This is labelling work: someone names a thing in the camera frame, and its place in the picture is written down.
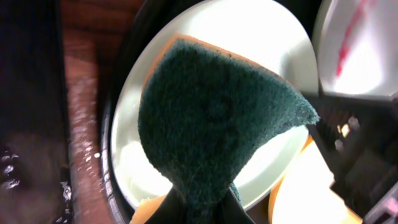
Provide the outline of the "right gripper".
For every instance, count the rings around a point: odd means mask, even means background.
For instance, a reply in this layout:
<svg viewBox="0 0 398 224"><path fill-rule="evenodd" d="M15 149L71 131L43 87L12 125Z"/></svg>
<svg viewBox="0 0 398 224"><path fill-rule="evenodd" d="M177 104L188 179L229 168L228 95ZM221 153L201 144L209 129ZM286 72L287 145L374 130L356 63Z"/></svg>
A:
<svg viewBox="0 0 398 224"><path fill-rule="evenodd" d="M397 99L305 95L308 130L334 176L331 190L363 223L397 224Z"/></svg>

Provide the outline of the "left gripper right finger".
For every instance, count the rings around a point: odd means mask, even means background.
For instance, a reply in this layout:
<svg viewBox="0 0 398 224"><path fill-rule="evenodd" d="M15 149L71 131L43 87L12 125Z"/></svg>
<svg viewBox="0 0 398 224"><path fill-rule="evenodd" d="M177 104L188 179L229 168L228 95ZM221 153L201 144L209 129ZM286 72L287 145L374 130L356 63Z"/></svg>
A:
<svg viewBox="0 0 398 224"><path fill-rule="evenodd" d="M241 207L232 189L217 204L214 212L215 224L254 224L253 220Z"/></svg>

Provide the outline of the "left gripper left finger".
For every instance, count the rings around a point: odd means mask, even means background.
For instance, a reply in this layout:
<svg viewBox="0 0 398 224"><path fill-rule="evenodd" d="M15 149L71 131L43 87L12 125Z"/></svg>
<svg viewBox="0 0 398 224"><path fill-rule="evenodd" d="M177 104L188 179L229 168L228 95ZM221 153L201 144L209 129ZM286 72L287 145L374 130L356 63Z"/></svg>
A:
<svg viewBox="0 0 398 224"><path fill-rule="evenodd" d="M145 224L184 224L185 212L186 208L182 196L178 190L172 187Z"/></svg>

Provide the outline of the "light blue plate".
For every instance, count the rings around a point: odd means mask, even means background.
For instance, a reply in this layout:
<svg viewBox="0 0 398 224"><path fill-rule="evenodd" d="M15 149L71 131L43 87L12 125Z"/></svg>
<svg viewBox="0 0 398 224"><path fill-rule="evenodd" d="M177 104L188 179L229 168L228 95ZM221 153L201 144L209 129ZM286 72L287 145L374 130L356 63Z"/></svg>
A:
<svg viewBox="0 0 398 224"><path fill-rule="evenodd" d="M397 0L323 0L312 40L324 94L397 98Z"/></svg>

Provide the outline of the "green yellow sponge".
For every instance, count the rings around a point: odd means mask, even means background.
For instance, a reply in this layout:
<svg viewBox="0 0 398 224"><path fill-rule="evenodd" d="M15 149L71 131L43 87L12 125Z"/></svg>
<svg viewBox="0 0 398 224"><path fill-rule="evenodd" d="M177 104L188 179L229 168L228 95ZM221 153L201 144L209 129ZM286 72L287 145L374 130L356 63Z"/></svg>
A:
<svg viewBox="0 0 398 224"><path fill-rule="evenodd" d="M275 136L318 119L281 76L175 35L146 76L138 132L149 162L182 196L185 223L214 223L217 204L253 154Z"/></svg>

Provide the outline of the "pale green plate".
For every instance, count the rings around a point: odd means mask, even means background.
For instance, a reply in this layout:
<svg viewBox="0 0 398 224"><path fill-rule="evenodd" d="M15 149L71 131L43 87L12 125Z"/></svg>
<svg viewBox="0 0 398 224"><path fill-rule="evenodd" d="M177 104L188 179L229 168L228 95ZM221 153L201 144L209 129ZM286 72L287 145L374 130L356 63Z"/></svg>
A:
<svg viewBox="0 0 398 224"><path fill-rule="evenodd" d="M268 68L302 93L318 91L317 62L299 20L275 1L203 1L177 16L146 45L122 72L122 89L110 118L106 157L122 200L136 208L165 195L171 183L149 163L137 132L142 85L164 44L185 34L229 50Z"/></svg>

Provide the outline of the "yellow plate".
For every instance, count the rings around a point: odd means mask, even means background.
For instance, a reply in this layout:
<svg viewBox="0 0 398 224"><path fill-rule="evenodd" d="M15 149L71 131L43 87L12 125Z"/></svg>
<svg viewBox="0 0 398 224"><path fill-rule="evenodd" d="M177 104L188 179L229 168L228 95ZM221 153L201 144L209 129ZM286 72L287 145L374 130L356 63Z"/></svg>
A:
<svg viewBox="0 0 398 224"><path fill-rule="evenodd" d="M272 224L361 224L362 218L335 194L334 182L315 141L307 139L269 199Z"/></svg>

